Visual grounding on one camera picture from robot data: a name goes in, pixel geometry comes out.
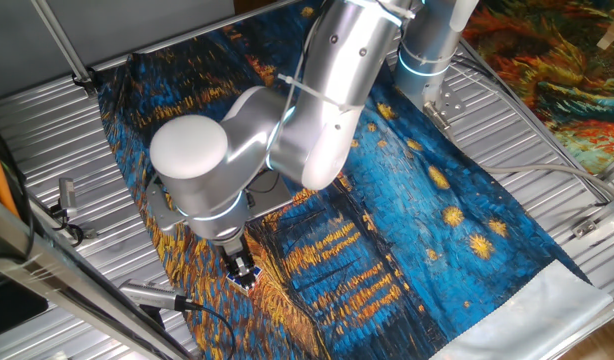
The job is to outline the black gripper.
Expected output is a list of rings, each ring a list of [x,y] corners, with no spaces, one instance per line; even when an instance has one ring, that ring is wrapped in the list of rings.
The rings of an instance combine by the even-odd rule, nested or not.
[[[253,289],[258,279],[255,265],[247,241],[244,237],[234,237],[219,246],[219,252],[227,268],[227,279],[241,284],[244,289]]]

